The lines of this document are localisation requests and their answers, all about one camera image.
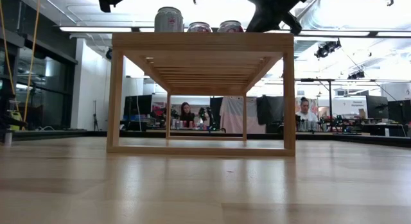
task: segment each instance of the white curtain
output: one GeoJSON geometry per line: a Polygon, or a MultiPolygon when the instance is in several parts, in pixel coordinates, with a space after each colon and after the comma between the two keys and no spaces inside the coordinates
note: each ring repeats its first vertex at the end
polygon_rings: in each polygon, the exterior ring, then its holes
{"type": "MultiPolygon", "coordinates": [[[[243,133],[243,98],[224,97],[220,109],[220,128],[228,134],[243,133]]],[[[247,133],[265,134],[265,125],[259,125],[257,119],[257,99],[247,98],[247,133]]]]}

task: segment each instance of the tripod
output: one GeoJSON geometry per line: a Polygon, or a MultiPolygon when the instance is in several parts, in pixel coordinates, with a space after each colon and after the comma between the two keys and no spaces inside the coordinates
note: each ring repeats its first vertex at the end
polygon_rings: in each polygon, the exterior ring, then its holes
{"type": "Polygon", "coordinates": [[[97,127],[97,131],[98,131],[98,130],[100,130],[100,129],[98,128],[97,115],[96,115],[96,112],[97,112],[97,101],[94,100],[94,101],[92,101],[92,102],[94,103],[94,114],[92,115],[93,118],[94,118],[94,131],[96,131],[96,127],[97,127]]]}

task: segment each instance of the computer monitor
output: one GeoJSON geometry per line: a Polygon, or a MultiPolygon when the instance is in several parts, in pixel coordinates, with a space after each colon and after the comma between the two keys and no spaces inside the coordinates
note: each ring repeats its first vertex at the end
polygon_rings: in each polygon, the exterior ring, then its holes
{"type": "Polygon", "coordinates": [[[388,102],[390,120],[399,123],[411,122],[411,100],[390,101],[388,102]]]}
{"type": "Polygon", "coordinates": [[[152,95],[138,96],[139,107],[137,109],[137,96],[126,96],[124,115],[147,115],[152,111],[152,95]]]}
{"type": "Polygon", "coordinates": [[[368,118],[388,119],[388,99],[384,96],[366,96],[368,118]]]}

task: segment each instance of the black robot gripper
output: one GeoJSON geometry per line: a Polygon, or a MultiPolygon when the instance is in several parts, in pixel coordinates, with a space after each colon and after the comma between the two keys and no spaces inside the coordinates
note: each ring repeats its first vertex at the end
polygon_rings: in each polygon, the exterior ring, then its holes
{"type": "Polygon", "coordinates": [[[256,11],[252,17],[247,32],[266,32],[280,30],[279,24],[284,21],[291,28],[294,35],[300,34],[302,27],[290,10],[299,1],[307,0],[248,0],[256,5],[256,11]]]}

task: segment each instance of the woman with dark hair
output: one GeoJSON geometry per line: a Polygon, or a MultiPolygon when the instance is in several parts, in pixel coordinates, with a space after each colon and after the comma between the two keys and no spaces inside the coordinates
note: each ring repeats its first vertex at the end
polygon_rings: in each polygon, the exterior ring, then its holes
{"type": "Polygon", "coordinates": [[[191,112],[190,105],[187,102],[181,104],[180,121],[185,121],[185,128],[189,127],[190,121],[194,122],[194,113],[191,112]]]}
{"type": "Polygon", "coordinates": [[[300,116],[301,119],[305,121],[317,122],[319,120],[318,117],[312,111],[310,111],[310,102],[305,97],[301,98],[300,111],[297,112],[296,115],[300,116]]]}

